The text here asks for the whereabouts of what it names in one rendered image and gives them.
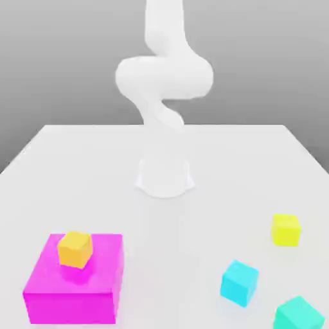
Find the small orange cube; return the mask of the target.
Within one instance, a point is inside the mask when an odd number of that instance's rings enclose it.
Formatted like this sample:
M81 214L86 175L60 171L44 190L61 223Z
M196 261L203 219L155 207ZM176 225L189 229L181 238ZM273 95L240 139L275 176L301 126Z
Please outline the small orange cube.
M83 269L93 254L91 234L69 231L57 244L61 265Z

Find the small yellow cube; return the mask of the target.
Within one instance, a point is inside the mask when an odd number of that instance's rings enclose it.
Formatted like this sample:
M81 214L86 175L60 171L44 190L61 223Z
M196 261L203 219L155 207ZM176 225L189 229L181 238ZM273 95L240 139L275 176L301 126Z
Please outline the small yellow cube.
M301 226L296 215L275 213L272 218L271 236L274 245L297 247Z

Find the small cyan cube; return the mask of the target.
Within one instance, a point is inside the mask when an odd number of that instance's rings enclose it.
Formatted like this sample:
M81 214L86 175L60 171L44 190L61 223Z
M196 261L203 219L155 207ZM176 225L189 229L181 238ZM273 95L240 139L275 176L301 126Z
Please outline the small cyan cube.
M220 295L246 307L256 290L258 277L259 270L233 260L222 275Z

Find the small teal cube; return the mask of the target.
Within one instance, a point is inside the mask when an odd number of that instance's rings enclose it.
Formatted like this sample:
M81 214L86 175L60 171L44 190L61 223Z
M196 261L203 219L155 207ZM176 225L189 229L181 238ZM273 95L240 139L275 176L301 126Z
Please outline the small teal cube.
M273 329L322 329L325 317L301 296L276 309Z

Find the large magenta box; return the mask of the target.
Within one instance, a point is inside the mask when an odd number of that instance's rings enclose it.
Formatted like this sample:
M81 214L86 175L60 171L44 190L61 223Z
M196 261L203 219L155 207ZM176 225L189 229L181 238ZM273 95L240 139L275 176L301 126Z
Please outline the large magenta box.
M93 234L83 269L58 260L62 233L51 234L22 292L32 324L114 324L124 270L123 236Z

